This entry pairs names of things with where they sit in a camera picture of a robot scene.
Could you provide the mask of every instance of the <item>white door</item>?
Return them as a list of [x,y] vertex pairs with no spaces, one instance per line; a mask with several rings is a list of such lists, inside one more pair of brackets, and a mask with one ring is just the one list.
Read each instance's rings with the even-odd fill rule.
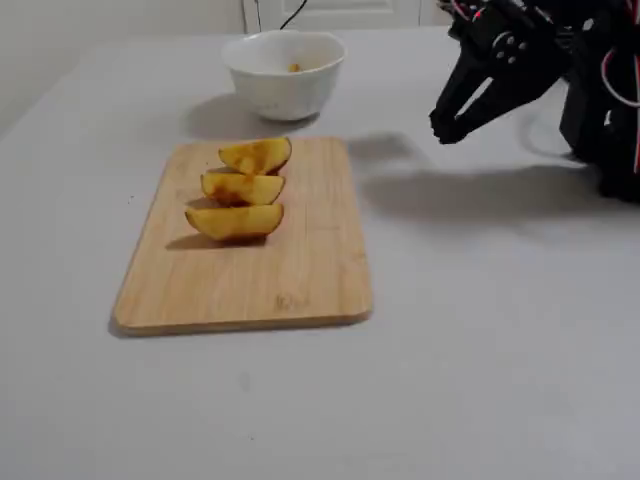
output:
[[[275,30],[302,0],[245,0],[249,32]],[[309,0],[289,24],[296,30],[395,28],[421,24],[421,3],[435,12],[436,0]]]

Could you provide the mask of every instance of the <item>wooden cutting board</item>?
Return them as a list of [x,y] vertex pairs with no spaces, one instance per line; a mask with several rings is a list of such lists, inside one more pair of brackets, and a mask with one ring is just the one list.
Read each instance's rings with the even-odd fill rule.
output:
[[343,325],[372,308],[369,269],[345,145],[293,139],[277,200],[280,227],[263,244],[224,246],[187,223],[211,206],[200,175],[228,142],[185,145],[165,168],[113,310],[127,334]]

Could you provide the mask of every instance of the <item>black cable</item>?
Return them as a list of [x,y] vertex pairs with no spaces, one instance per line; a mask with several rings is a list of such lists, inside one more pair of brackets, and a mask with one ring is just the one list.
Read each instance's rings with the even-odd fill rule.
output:
[[258,13],[258,31],[262,31],[262,18],[260,18],[260,6],[256,3],[256,10]]
[[280,30],[284,30],[286,26],[289,25],[289,23],[298,16],[298,14],[302,11],[302,9],[304,8],[304,6],[307,4],[308,1],[309,0],[302,0],[302,3],[298,7],[298,9],[295,12],[293,12],[293,15],[287,18],[287,20],[280,27]]

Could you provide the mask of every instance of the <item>white table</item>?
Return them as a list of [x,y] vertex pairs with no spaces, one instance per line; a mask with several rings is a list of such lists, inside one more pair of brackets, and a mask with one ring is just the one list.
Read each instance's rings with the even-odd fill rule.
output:
[[[445,31],[342,36],[310,123],[242,111],[214,36],[94,52],[2,140],[0,478],[640,476],[640,210],[558,158],[562,87],[443,147]],[[114,336],[172,149],[282,133],[349,142],[372,318]]]

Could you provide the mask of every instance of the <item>apple wedge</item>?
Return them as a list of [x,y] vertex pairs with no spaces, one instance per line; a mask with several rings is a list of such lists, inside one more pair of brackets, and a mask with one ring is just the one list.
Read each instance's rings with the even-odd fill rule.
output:
[[241,208],[188,208],[189,224],[219,242],[264,238],[282,222],[284,207],[260,205]]
[[224,207],[271,205],[284,188],[284,178],[241,173],[205,173],[202,192]]
[[227,167],[245,175],[273,175],[291,158],[291,141],[267,138],[221,148],[218,154]]

